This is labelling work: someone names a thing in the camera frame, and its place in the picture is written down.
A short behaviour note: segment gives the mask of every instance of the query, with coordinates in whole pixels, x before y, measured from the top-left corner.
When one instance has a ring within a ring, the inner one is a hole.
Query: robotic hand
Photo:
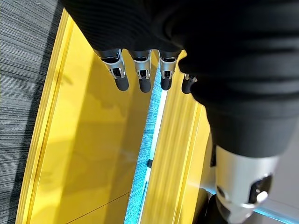
[[[266,200],[299,115],[299,2],[61,1],[120,90],[128,88],[120,49],[131,53],[143,92],[151,49],[160,52],[165,90],[186,50],[182,90],[206,107],[217,207],[242,223]]]

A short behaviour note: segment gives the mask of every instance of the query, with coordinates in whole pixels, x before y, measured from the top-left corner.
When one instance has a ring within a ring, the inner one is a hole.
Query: black rubber tip
[[[129,88],[129,82],[127,76],[125,76],[124,78],[115,79],[115,83],[117,88],[120,91],[126,91]]]
[[[185,78],[183,78],[183,83],[182,83],[182,92],[184,94],[189,94],[191,92],[191,86],[192,86],[193,82],[191,79],[186,80]]]
[[[169,79],[167,77],[161,78],[161,88],[163,90],[169,90],[171,87],[172,79]]]
[[[142,92],[150,91],[150,78],[149,79],[139,79],[139,86]]]

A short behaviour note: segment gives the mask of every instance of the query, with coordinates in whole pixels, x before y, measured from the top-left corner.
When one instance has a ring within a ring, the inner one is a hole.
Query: yellow table
[[[104,64],[63,12],[36,118],[17,224],[123,223],[151,96],[139,90],[133,61],[127,51],[123,55],[130,84],[126,92],[115,87]],[[152,80],[157,63],[153,54]],[[182,74],[178,69],[176,73],[158,137],[143,224],[190,223],[195,211],[209,126],[203,106],[180,91]]]

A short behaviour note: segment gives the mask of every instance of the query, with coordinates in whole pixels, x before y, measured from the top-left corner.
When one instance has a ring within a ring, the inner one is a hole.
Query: gray carpet
[[[0,224],[15,223],[43,84],[63,7],[4,0],[0,9]]]

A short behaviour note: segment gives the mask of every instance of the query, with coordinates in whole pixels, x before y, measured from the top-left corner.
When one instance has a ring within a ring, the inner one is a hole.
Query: yellow panel
[[[95,224],[95,223],[105,223],[105,224],[115,224],[123,223],[126,211],[123,207],[127,206],[129,194],[125,194],[114,201],[105,204],[90,213],[79,217],[69,223],[71,224]],[[112,210],[111,215],[106,217],[106,213]]]
[[[176,68],[164,108],[142,224],[192,223],[210,128],[205,108],[181,91]]]
[[[65,224],[131,190],[151,94],[140,91],[127,51],[123,56],[130,88],[119,91],[70,17],[68,24],[63,35],[67,43],[58,49],[62,56],[55,94],[47,99],[49,113],[46,120],[36,121],[46,127],[32,139],[42,145],[33,155],[33,190],[24,199],[28,211],[18,223]],[[154,80],[157,58],[152,56]],[[108,206],[105,220],[115,210],[123,220],[127,203],[121,205]]]

